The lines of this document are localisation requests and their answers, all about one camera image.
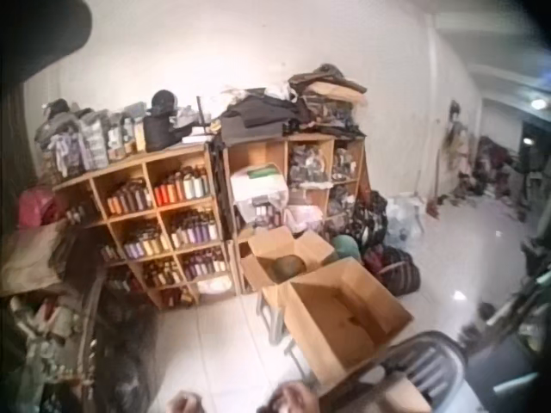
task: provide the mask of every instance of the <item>box flap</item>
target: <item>box flap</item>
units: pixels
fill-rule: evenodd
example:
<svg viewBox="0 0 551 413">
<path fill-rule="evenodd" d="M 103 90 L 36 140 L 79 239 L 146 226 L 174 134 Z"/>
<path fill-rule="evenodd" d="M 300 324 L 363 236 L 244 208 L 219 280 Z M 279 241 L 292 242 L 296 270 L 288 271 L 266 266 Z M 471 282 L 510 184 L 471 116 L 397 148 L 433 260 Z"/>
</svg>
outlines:
<svg viewBox="0 0 551 413">
<path fill-rule="evenodd" d="M 255 234 L 248 240 L 255 256 L 265 256 L 270 251 L 279 250 L 294 243 L 293 234 L 286 226 Z"/>
<path fill-rule="evenodd" d="M 243 267 L 243 272 L 249 284 L 253 287 L 255 291 L 260 291 L 264 287 L 274 286 L 275 283 L 269 277 L 258 259 L 249 254 L 241 260 L 241 266 Z"/>
<path fill-rule="evenodd" d="M 321 267 L 323 262 L 335 251 L 331 244 L 327 243 L 314 231 L 306 231 L 296 241 L 296 249 L 300 251 L 299 256 L 306 262 L 313 262 Z"/>
</svg>

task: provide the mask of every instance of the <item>stack of clothes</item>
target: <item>stack of clothes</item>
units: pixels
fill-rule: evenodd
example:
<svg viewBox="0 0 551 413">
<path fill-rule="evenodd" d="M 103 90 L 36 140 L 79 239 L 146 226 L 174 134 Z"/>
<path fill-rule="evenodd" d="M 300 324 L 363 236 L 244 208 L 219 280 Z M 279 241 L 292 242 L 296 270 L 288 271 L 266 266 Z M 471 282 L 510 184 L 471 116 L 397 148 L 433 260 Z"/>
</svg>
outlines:
<svg viewBox="0 0 551 413">
<path fill-rule="evenodd" d="M 354 105 L 365 104 L 367 89 L 346 79 L 335 65 L 321 65 L 311 73 L 289 79 L 297 93 L 297 107 L 306 122 L 303 132 L 327 133 L 339 137 L 364 137 L 352 117 Z"/>
<path fill-rule="evenodd" d="M 228 146 L 280 138 L 291 133 L 327 133 L 365 137 L 352 117 L 364 104 L 366 88 L 347 80 L 334 65 L 292 76 L 281 88 L 229 90 L 219 96 L 231 103 L 211 124 Z"/>
</svg>

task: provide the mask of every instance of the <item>wooden shelving unit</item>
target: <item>wooden shelving unit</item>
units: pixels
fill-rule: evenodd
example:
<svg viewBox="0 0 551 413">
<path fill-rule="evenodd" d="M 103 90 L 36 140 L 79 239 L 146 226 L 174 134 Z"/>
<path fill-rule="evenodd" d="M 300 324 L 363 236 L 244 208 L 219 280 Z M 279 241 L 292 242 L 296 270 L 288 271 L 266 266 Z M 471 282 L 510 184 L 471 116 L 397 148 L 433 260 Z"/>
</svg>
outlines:
<svg viewBox="0 0 551 413">
<path fill-rule="evenodd" d="M 186 165 L 204 165 L 205 170 L 207 171 L 208 184 L 211 190 L 210 194 L 199 199 L 158 206 L 156 204 L 155 197 L 153 196 L 153 184 L 163 174 L 171 170 L 178 170 L 181 166 Z M 109 216 L 106 201 L 109 191 L 111 191 L 117 184 L 136 177 L 143 178 L 145 180 L 145 184 L 150 195 L 152 196 L 153 208 L 136 213 Z M 235 268 L 235 266 L 230 263 L 231 260 L 229 255 L 232 255 L 232 252 L 228 252 L 227 245 L 222 239 L 223 232 L 220 222 L 220 211 L 218 208 L 218 203 L 215 201 L 216 193 L 211 167 L 211 157 L 207 145 L 176 145 L 160 152 L 133 155 L 123 161 L 120 161 L 119 163 L 109 165 L 103 170 L 91 171 L 71 179 L 70 181 L 63 182 L 54 187 L 53 190 L 56 191 L 60 197 L 65 198 L 68 205 L 70 205 L 74 200 L 82 199 L 83 194 L 88 194 L 90 196 L 91 193 L 101 216 L 98 220 L 93 221 L 90 224 L 82 225 L 82 228 L 90 229 L 90 231 L 107 232 L 107 234 L 112 238 L 119 254 L 125 258 L 119 262 L 108 263 L 106 264 L 106 267 L 111 268 L 120 265 L 127 265 L 131 269 L 134 277 L 138 280 L 144 291 L 149 296 L 150 300 L 159 309 L 166 309 L 163 301 L 161 300 L 159 291 L 169 288 L 187 287 L 193 295 L 197 305 L 201 302 L 208 303 L 215 302 L 218 299 L 229 298 L 236 294 L 236 288 L 238 291 L 239 287 L 235 285 L 236 275 L 232 273 L 232 268 Z M 172 242 L 170 242 L 170 234 L 167 232 L 165 224 L 167 214 L 202 207 L 209 207 L 212 209 L 220 240 L 210 241 L 207 243 L 192 243 L 175 249 Z M 161 233 L 169 241 L 168 244 L 170 249 L 161 254 L 156 254 L 155 256 L 144 256 L 140 259 L 130 259 L 124 254 L 124 249 L 122 247 L 126 230 L 136 221 L 144 219 L 157 221 Z M 195 278 L 194 280 L 188 280 L 183 271 L 180 257 L 195 251 L 216 247 L 220 248 L 222 251 L 228 270 L 225 272 L 203 275 Z M 171 257 L 175 261 L 180 275 L 186 281 L 164 287 L 148 287 L 144 280 L 142 268 L 143 262 L 168 257 Z M 219 294 L 219 297 L 205 298 L 199 294 L 197 282 L 212 280 L 217 277 L 228 275 L 230 276 L 230 280 L 232 280 L 232 290 Z"/>
<path fill-rule="evenodd" d="M 337 147 L 345 145 L 356 162 L 356 175 L 345 181 L 334 181 L 334 185 L 346 185 L 349 193 L 358 196 L 358 192 L 363 185 L 369 189 L 368 172 L 365 161 L 364 139 L 349 140 L 337 139 L 332 135 L 322 133 L 298 133 L 290 135 L 284 139 L 272 139 L 262 142 L 250 142 L 241 145 L 226 147 L 222 153 L 224 163 L 224 179 L 227 186 L 227 198 L 230 207 L 227 208 L 226 219 L 229 222 L 230 232 L 233 244 L 235 246 L 235 266 L 238 274 L 237 282 L 240 284 L 241 291 L 246 290 L 245 278 L 240 265 L 242 256 L 251 253 L 248 240 L 254 235 L 254 230 L 250 225 L 238 230 L 238 216 L 233 207 L 233 191 L 230 177 L 233 173 L 247 166 L 262 165 L 274 163 L 283 173 L 285 179 L 288 179 L 288 157 L 293 145 L 318 145 L 325 158 L 325 169 L 328 177 L 331 178 L 333 168 L 333 156 Z M 304 197 L 312 205 L 318 206 L 324 214 L 324 221 L 343 216 L 345 213 L 339 213 L 331 217 L 327 216 L 327 205 L 329 203 L 330 189 L 299 189 L 303 191 Z"/>
</svg>

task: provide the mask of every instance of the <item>floor tile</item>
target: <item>floor tile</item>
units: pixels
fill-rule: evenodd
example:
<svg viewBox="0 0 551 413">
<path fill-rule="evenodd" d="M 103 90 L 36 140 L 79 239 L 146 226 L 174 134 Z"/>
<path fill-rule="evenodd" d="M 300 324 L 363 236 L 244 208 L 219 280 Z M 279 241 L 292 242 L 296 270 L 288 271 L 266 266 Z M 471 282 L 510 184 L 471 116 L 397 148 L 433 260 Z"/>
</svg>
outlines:
<svg viewBox="0 0 551 413">
<path fill-rule="evenodd" d="M 240 298 L 199 308 L 199 331 L 213 395 L 267 385 Z"/>
<path fill-rule="evenodd" d="M 257 408 L 267 403 L 270 395 L 268 387 L 251 387 L 213 395 L 213 400 L 219 413 L 255 413 Z"/>
<path fill-rule="evenodd" d="M 252 338 L 260 355 L 264 370 L 268 375 L 271 388 L 275 389 L 280 383 L 285 381 L 300 380 L 302 376 L 293 359 L 283 353 L 291 340 L 290 335 L 286 334 L 282 342 L 276 346 L 272 346 L 269 343 L 268 330 L 263 320 L 257 316 L 257 294 L 244 295 L 241 297 L 241 300 L 247 323 L 251 329 Z M 294 353 L 299 360 L 303 360 L 299 349 L 296 348 Z M 303 369 L 309 371 L 306 361 L 303 360 L 301 366 Z"/>
</svg>

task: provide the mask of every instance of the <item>plastic bag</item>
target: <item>plastic bag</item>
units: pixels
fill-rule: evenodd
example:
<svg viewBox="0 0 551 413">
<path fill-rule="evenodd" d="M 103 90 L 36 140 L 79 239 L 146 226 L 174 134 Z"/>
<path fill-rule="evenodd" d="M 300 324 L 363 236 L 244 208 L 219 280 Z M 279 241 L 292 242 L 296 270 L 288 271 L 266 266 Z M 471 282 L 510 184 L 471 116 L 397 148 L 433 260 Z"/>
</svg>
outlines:
<svg viewBox="0 0 551 413">
<path fill-rule="evenodd" d="M 424 213 L 424 210 L 423 201 L 417 197 L 389 198 L 385 243 L 406 250 L 411 240 L 424 232 L 420 219 L 420 214 Z"/>
</svg>

